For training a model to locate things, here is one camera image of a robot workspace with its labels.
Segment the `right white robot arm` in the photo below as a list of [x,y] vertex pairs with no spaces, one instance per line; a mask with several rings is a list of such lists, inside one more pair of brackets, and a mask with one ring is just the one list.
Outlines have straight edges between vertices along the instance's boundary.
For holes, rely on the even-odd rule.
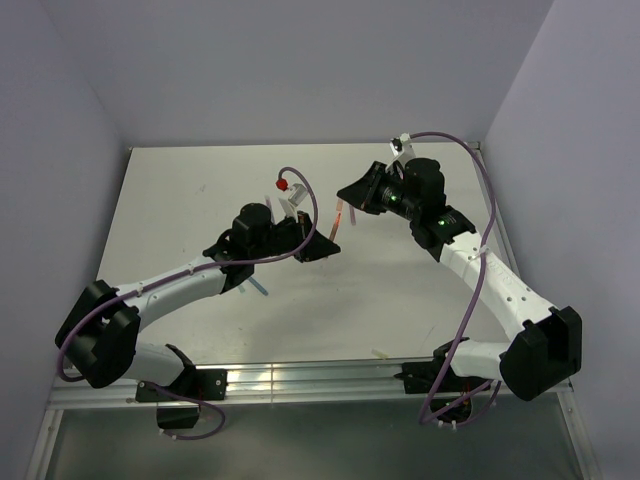
[[531,401],[582,367],[582,319],[529,288],[485,248],[473,223],[448,205],[437,161],[416,158],[400,166],[375,162],[340,189],[339,199],[367,214],[394,213],[409,222],[416,243],[470,287],[499,321],[506,341],[462,337],[437,348],[429,362],[406,363],[400,378],[414,392],[455,392],[502,381]]

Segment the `blue pen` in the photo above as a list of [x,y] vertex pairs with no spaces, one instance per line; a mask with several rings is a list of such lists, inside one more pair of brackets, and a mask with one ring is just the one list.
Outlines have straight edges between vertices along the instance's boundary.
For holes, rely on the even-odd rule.
[[249,282],[251,283],[251,285],[257,290],[259,291],[263,296],[268,296],[269,292],[267,291],[267,289],[260,284],[255,278],[250,277],[249,278]]

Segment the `orange pen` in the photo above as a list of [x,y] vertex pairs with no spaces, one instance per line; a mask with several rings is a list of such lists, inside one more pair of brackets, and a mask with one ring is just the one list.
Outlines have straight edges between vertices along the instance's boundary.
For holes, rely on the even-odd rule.
[[341,212],[337,212],[335,220],[333,222],[332,225],[332,229],[329,235],[329,240],[331,240],[332,242],[335,240],[340,223],[341,223],[341,218],[342,218],[342,213]]

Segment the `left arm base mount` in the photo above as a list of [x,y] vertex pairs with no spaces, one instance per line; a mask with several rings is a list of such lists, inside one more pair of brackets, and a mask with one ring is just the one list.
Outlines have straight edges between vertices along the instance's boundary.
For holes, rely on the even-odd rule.
[[[217,402],[225,399],[227,385],[226,369],[188,368],[169,386],[140,381],[134,399],[156,405],[156,424],[162,435],[174,441],[204,440],[225,427],[227,417]],[[191,433],[206,414],[212,414],[217,425],[205,433]]]

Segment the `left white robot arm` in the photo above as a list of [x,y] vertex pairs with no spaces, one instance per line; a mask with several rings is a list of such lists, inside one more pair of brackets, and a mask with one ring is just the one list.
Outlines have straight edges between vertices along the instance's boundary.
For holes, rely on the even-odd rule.
[[259,203],[244,206],[216,243],[187,264],[148,280],[86,286],[55,337],[58,376],[95,389],[119,379],[158,385],[172,399],[195,386],[195,365],[176,346],[152,345],[140,333],[193,302],[225,294],[253,276],[256,265],[294,258],[314,262],[340,253],[305,212],[278,223]]

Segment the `pink pen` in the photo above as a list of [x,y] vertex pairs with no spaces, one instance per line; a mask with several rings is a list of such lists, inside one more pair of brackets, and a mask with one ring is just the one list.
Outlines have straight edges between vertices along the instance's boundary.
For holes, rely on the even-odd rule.
[[357,225],[356,213],[353,206],[349,206],[349,218],[350,218],[350,224],[352,226],[356,226]]

